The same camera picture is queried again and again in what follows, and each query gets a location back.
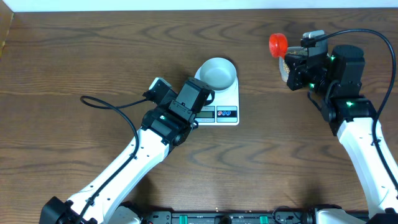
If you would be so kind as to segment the red plastic measuring scoop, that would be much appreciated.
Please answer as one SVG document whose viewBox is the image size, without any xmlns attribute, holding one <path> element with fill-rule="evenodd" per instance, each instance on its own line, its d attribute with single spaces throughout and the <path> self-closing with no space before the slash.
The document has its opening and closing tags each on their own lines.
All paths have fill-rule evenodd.
<svg viewBox="0 0 398 224">
<path fill-rule="evenodd" d="M 288 47 L 288 40 L 284 34 L 275 33 L 269 37 L 269 50 L 274 58 L 284 58 Z"/>
</svg>

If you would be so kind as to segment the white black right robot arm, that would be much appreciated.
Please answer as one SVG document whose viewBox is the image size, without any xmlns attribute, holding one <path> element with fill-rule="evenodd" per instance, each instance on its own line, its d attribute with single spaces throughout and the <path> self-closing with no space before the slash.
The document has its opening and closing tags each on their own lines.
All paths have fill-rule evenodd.
<svg viewBox="0 0 398 224">
<path fill-rule="evenodd" d="M 397 163 L 384 139 L 377 111 L 360 95 L 364 52 L 353 45 L 289 47 L 281 56 L 291 90 L 321 96 L 323 119 L 353 163 L 368 205 L 369 223 L 397 223 Z"/>
</svg>

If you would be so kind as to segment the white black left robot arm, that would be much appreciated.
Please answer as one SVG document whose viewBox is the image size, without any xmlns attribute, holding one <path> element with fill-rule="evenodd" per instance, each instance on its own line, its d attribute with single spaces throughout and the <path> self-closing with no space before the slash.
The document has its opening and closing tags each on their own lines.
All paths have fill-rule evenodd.
<svg viewBox="0 0 398 224">
<path fill-rule="evenodd" d="M 209 85 L 196 78 L 189 78 L 178 93 L 163 78 L 156 78 L 143 94 L 144 101 L 156 107 L 144 115 L 140 128 L 120 106 L 96 99 L 94 107 L 120 114 L 134 137 L 95 180 L 66 202 L 52 197 L 43 206 L 39 222 L 108 223 L 139 181 L 198 127 L 195 117 L 214 94 Z"/>
</svg>

